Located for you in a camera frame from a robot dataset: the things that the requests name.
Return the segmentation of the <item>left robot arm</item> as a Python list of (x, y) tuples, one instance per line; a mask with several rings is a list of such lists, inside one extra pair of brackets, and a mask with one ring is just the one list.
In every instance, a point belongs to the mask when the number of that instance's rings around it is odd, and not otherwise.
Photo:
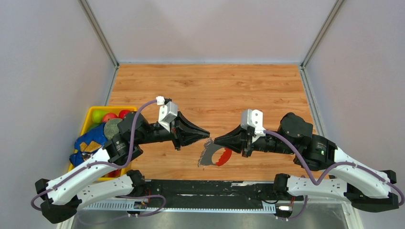
[(160, 111), (159, 120), (150, 124), (139, 111), (125, 115), (118, 124), (118, 133), (85, 162), (59, 178), (36, 181), (37, 210), (51, 223), (63, 222), (77, 211), (95, 202), (118, 196), (139, 198), (146, 192), (144, 176), (137, 170), (110, 181), (98, 179), (114, 170), (126, 167), (142, 154), (141, 144), (171, 141), (176, 150), (208, 138), (210, 133), (179, 111)]

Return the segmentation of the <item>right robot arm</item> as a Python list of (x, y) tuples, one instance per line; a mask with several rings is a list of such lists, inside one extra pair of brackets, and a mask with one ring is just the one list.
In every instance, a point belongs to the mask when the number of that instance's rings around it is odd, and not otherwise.
[(394, 171), (378, 171), (357, 161), (334, 142), (314, 134), (313, 125), (294, 113), (284, 115), (278, 129), (270, 131), (263, 126), (262, 112), (248, 109), (236, 129), (214, 142), (243, 157), (254, 151), (294, 155), (294, 163), (305, 170), (306, 177), (277, 174), (272, 188), (278, 199), (334, 198), (372, 213), (398, 209), (405, 202), (395, 186)]

